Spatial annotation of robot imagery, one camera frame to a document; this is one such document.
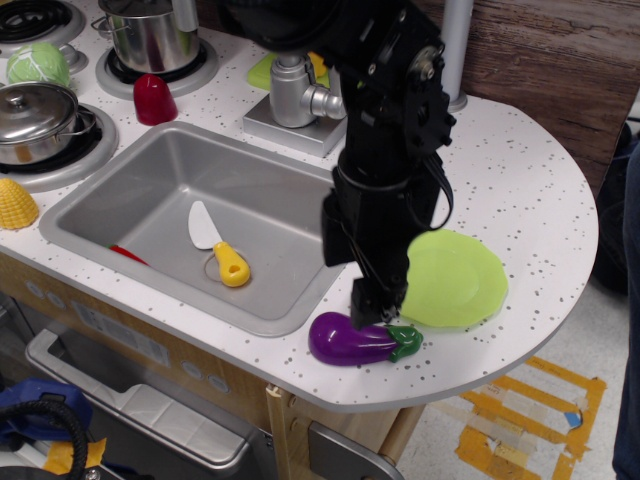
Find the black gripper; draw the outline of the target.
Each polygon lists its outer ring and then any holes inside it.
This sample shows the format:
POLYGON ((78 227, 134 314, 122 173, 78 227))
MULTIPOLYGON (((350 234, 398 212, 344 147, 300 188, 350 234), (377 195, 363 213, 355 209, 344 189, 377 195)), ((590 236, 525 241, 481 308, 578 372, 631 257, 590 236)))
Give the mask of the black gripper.
POLYGON ((322 204, 321 233, 325 264, 355 261, 365 277, 353 282, 352 326, 397 318, 407 290, 411 240, 406 187, 332 186, 322 204))

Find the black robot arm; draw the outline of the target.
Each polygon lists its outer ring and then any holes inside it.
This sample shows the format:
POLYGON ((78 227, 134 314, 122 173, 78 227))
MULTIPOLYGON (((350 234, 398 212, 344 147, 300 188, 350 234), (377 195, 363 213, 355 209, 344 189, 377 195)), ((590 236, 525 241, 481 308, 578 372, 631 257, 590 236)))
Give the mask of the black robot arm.
POLYGON ((219 10, 260 46, 315 52, 337 70, 347 131, 322 206, 324 259, 360 267, 355 328, 395 318, 408 247, 435 229, 437 199, 452 193, 438 156, 455 122, 438 27, 410 1, 223 1, 219 10))

